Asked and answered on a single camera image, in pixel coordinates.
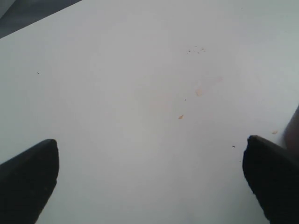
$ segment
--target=white table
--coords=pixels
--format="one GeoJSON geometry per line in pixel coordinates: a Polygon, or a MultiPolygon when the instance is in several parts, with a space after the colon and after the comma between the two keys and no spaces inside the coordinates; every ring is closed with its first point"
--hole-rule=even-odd
{"type": "Polygon", "coordinates": [[[85,0],[0,39],[0,162],[60,149],[37,223],[268,223],[241,160],[297,107],[298,9],[85,0]]]}

